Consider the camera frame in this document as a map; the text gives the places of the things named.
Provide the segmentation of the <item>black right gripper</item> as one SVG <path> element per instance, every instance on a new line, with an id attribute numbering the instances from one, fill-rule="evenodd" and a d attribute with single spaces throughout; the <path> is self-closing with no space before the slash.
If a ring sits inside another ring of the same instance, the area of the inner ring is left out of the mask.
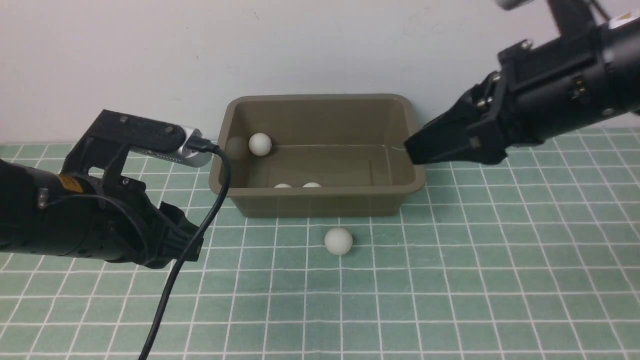
<path id="1" fill-rule="evenodd" d="M 601 28 L 535 49 L 506 48 L 499 71 L 404 141 L 412 164 L 494 165 L 510 147 L 541 145 L 607 119 L 616 101 L 606 48 Z"/>

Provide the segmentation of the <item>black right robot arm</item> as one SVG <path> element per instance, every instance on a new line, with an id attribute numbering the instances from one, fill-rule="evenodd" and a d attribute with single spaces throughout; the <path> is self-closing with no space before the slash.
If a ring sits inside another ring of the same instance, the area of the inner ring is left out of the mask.
<path id="1" fill-rule="evenodd" d="M 498 53 L 500 70 L 412 134 L 413 164 L 494 166 L 512 147 L 534 147 L 613 117 L 639 112 L 639 20 L 607 23 L 537 48 Z"/>

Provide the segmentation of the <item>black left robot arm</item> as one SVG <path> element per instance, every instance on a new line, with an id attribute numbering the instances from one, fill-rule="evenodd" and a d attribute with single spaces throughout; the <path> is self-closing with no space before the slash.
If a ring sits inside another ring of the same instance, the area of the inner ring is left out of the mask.
<path id="1" fill-rule="evenodd" d="M 101 260 L 162 269 L 178 259 L 199 259 L 203 235 L 182 209 L 155 206 L 146 185 L 124 177 L 125 156 L 89 167 L 64 164 L 56 174 L 1 162 L 1 251 Z"/>

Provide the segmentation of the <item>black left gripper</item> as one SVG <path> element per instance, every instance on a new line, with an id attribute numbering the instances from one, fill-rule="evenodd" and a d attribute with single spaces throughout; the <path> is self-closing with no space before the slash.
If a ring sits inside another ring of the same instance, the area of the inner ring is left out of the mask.
<path id="1" fill-rule="evenodd" d="M 176 227 L 166 227 L 159 211 Z M 128 177 L 103 184 L 95 177 L 40 172 L 35 177 L 35 253 L 163 268 L 186 250 L 185 262 L 201 257 L 204 236 L 185 212 L 146 195 Z"/>

